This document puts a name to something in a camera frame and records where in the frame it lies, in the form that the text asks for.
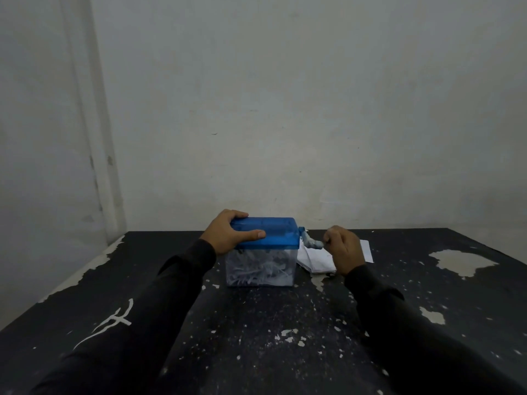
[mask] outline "transparent plastic container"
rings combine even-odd
[[[234,219],[237,231],[265,230],[267,236],[239,244],[225,256],[229,286],[292,286],[300,234],[293,218]]]

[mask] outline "white wall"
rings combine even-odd
[[[526,0],[92,0],[130,230],[527,219]]]
[[[0,5],[1,329],[106,234],[61,3]]]

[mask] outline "right hand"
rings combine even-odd
[[[349,230],[333,226],[324,234],[324,242],[324,248],[331,253],[339,274],[346,276],[354,268],[365,264],[359,237]]]

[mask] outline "white logo on sleeve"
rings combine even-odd
[[[98,325],[97,327],[95,327],[93,329],[93,331],[97,330],[99,327],[105,325],[106,323],[108,323],[110,320],[114,320],[114,322],[111,324],[111,325],[107,325],[105,326],[101,331],[99,332],[96,332],[95,334],[92,334],[90,335],[89,337],[86,337],[85,339],[83,339],[81,342],[79,342],[77,345],[75,345],[73,347],[73,349],[75,349],[77,346],[79,346],[80,344],[82,344],[84,341],[88,340],[89,338],[92,338],[92,337],[95,337],[96,335],[99,335],[103,332],[105,332],[106,330],[108,330],[110,327],[113,327],[115,325],[118,325],[119,323],[123,323],[125,325],[131,325],[132,322],[125,319],[126,316],[128,316],[128,313],[132,310],[132,306],[133,306],[133,299],[130,298],[128,300],[128,308],[126,309],[126,311],[121,315],[121,316],[117,316],[117,314],[121,311],[121,308],[117,309],[115,311],[114,314],[111,314],[109,318],[107,318],[106,320],[104,320],[100,325]]]

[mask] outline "left hand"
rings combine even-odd
[[[226,254],[241,242],[265,238],[266,233],[263,230],[236,231],[230,226],[232,219],[247,216],[249,216],[247,212],[224,209],[209,224],[200,238],[212,245],[216,255]]]

